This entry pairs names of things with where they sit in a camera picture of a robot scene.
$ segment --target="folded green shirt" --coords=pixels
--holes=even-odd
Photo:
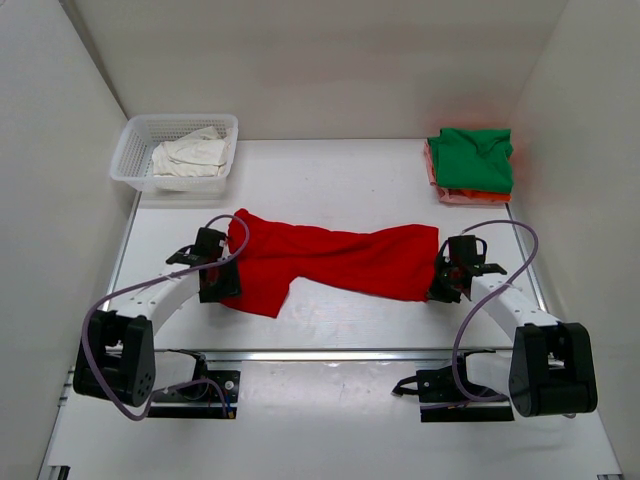
[[[511,130],[443,128],[428,139],[436,183],[442,188],[511,193]]]

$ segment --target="plastic laundry basket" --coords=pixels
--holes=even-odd
[[[226,167],[216,177],[154,177],[151,154],[161,142],[178,140],[201,128],[214,127],[228,137]],[[233,115],[138,115],[127,123],[111,159],[111,178],[149,192],[156,189],[221,193],[233,166],[238,143],[238,119]]]

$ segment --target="white tabletop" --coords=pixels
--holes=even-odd
[[[389,395],[413,363],[244,362],[236,420],[131,422],[72,395],[49,458],[75,479],[595,480],[619,473],[597,413],[420,423]]]
[[[471,224],[508,218],[504,207],[438,203],[422,146],[418,140],[240,142],[223,199],[143,197],[118,286],[155,276],[170,254],[193,242],[199,226],[241,207],[268,220],[355,232],[423,223],[439,227],[441,241]],[[490,261],[511,272],[521,264],[510,226],[477,233],[489,244]],[[533,297],[526,277],[517,285]],[[468,310],[464,301],[398,302],[298,279],[277,319],[192,299],[162,328],[156,346],[447,349]],[[464,344],[510,346],[485,315],[472,323]],[[70,466],[70,480],[583,480],[619,473],[597,413],[573,421],[422,424],[415,397],[389,395],[398,380],[415,373],[413,362],[325,359],[242,362],[234,421],[134,423],[109,402],[72,392],[47,464]]]
[[[439,203],[427,178],[423,145],[422,140],[239,142],[222,199],[142,197],[117,286],[156,276],[169,255],[193,243],[198,227],[242,207],[267,220],[354,232],[433,225],[440,228],[441,242],[469,225],[508,218],[504,206]],[[226,231],[227,224],[216,227]],[[489,261],[510,272],[522,263],[511,226],[484,227],[476,233],[489,244]],[[516,284],[533,299],[526,275]],[[460,305],[399,302],[300,278],[275,320],[201,305],[193,298],[165,324],[155,344],[231,350],[449,348],[469,308],[465,300]],[[469,327],[463,345],[510,346],[484,313]]]

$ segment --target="purple cable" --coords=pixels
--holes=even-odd
[[[436,403],[435,405],[421,405],[420,410],[440,410],[441,408],[458,408],[466,407],[471,400],[462,400],[460,402]]]
[[[146,282],[141,282],[141,283],[138,283],[136,285],[131,285],[130,287],[126,287],[126,288],[123,288],[121,290],[117,290],[115,292],[112,292],[112,293],[110,293],[108,295],[105,295],[100,300],[98,300],[96,303],[94,303],[91,306],[91,308],[89,308],[89,311],[87,312],[87,314],[84,317],[84,321],[82,323],[82,349],[84,350],[84,354],[85,354],[85,357],[87,358],[87,363],[89,364],[89,368],[91,369],[91,373],[93,373],[93,376],[96,378],[96,381],[100,385],[100,388],[102,388],[102,391],[109,398],[109,400],[111,400],[113,402],[113,404],[116,406],[116,408],[118,410],[120,410],[124,414],[124,416],[127,417],[130,420],[138,422],[138,421],[144,419],[147,416],[147,414],[149,413],[149,409],[151,408],[151,402],[153,401],[153,398],[159,392],[163,392],[165,390],[166,391],[179,390],[181,388],[191,387],[193,385],[200,385],[202,383],[206,383],[208,385],[211,385],[213,388],[215,388],[216,393],[220,397],[220,403],[222,404],[222,414],[223,414],[223,416],[225,418],[227,417],[227,407],[225,405],[224,395],[222,393],[222,390],[220,389],[220,386],[216,382],[214,382],[213,380],[210,380],[208,378],[202,378],[202,379],[193,380],[193,381],[190,381],[190,382],[179,383],[177,385],[172,385],[171,387],[167,387],[167,388],[164,388],[164,389],[154,390],[153,392],[151,392],[151,395],[149,395],[149,399],[147,400],[147,404],[145,405],[144,410],[142,411],[142,413],[139,414],[139,415],[136,415],[135,413],[131,412],[125,406],[124,403],[122,403],[122,401],[116,396],[114,391],[111,389],[111,387],[109,386],[109,384],[105,380],[104,376],[102,375],[102,372],[100,371],[100,368],[98,367],[98,364],[96,363],[96,359],[93,356],[93,352],[91,351],[91,346],[89,344],[89,322],[91,321],[91,316],[105,302],[108,302],[109,300],[111,300],[111,299],[113,299],[115,297],[119,297],[120,295],[124,295],[125,293],[133,292],[135,290],[140,290],[141,288],[147,288],[147,287],[151,287],[153,285],[157,285],[157,284],[162,283],[162,282],[166,282],[170,278],[179,278],[179,277],[182,277],[182,276],[187,275],[189,273],[197,272],[197,271],[200,271],[200,270],[206,270],[208,268],[220,267],[220,266],[222,266],[222,265],[224,265],[226,263],[229,263],[231,260],[233,260],[238,255],[240,255],[242,253],[242,251],[245,249],[245,247],[247,246],[247,244],[249,243],[249,227],[244,222],[244,220],[242,220],[241,218],[236,217],[235,215],[226,215],[226,214],[225,215],[218,215],[217,217],[213,218],[212,220],[210,220],[205,225],[205,227],[209,227],[209,225],[211,225],[213,222],[215,222],[217,220],[220,220],[222,218],[230,218],[232,220],[236,220],[244,227],[244,232],[245,232],[244,242],[242,242],[242,245],[240,245],[238,250],[236,250],[234,253],[232,253],[231,255],[229,255],[227,258],[225,258],[223,260],[218,260],[217,262],[206,263],[204,265],[198,265],[196,267],[186,268],[186,269],[180,270],[178,272],[170,273],[169,275],[166,275],[166,276],[163,276],[163,277],[158,277],[158,278],[154,278],[152,280],[147,280]]]
[[[489,221],[481,222],[476,225],[472,225],[471,227],[465,228],[462,231],[462,233],[467,233],[468,231],[474,230],[478,227],[483,227],[485,225],[494,225],[497,223],[506,223],[510,225],[516,225],[518,227],[522,227],[525,230],[527,230],[531,234],[531,237],[533,239],[533,249],[531,251],[531,254],[529,255],[529,258],[527,258],[525,262],[522,264],[522,266],[518,270],[516,270],[516,272],[513,275],[509,277],[506,283],[496,288],[493,292],[489,293],[486,297],[484,297],[482,300],[480,300],[478,303],[475,304],[475,306],[471,309],[471,311],[465,317],[464,321],[462,322],[462,325],[460,325],[460,329],[458,330],[456,339],[453,342],[453,351],[451,354],[453,380],[455,381],[456,387],[458,387],[458,389],[464,394],[464,396],[473,402],[499,402],[499,401],[507,400],[507,397],[505,397],[504,395],[493,395],[490,397],[481,397],[478,395],[474,395],[473,393],[468,391],[465,388],[465,386],[462,384],[462,379],[460,378],[460,371],[458,370],[458,351],[460,349],[460,342],[462,341],[462,335],[467,329],[467,326],[471,322],[471,319],[473,318],[473,316],[476,313],[478,313],[478,310],[480,310],[485,304],[487,304],[493,298],[497,297],[502,292],[504,292],[507,288],[509,288],[511,286],[511,283],[516,278],[518,278],[520,274],[522,274],[522,272],[524,272],[529,265],[531,265],[531,262],[533,262],[533,259],[536,256],[536,253],[538,253],[538,235],[536,234],[535,230],[531,228],[529,225],[527,225],[526,223],[518,222],[516,220],[489,220]]]

